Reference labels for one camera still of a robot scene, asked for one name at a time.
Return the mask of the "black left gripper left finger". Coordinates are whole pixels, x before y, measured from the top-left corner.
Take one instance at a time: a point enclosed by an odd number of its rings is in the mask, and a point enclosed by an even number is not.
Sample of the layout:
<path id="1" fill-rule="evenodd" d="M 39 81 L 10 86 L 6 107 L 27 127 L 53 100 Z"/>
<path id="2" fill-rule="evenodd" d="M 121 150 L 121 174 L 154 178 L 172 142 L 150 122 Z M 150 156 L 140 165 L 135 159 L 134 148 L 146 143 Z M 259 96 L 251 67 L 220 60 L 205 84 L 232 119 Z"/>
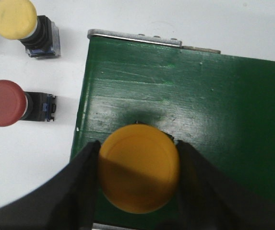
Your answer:
<path id="1" fill-rule="evenodd" d="M 90 230 L 100 142 L 89 142 L 58 174 L 0 208 L 0 230 Z"/>

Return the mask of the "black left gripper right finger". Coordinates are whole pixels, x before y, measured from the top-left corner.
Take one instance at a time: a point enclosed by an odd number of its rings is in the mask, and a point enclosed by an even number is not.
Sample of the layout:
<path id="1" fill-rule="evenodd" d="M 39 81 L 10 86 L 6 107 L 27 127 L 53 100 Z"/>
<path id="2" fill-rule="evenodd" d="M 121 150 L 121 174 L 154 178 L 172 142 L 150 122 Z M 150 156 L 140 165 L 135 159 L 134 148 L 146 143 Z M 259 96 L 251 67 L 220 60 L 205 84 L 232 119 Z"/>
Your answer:
<path id="1" fill-rule="evenodd" d="M 179 219 L 158 230 L 275 230 L 275 204 L 227 177 L 191 144 L 179 141 Z"/>

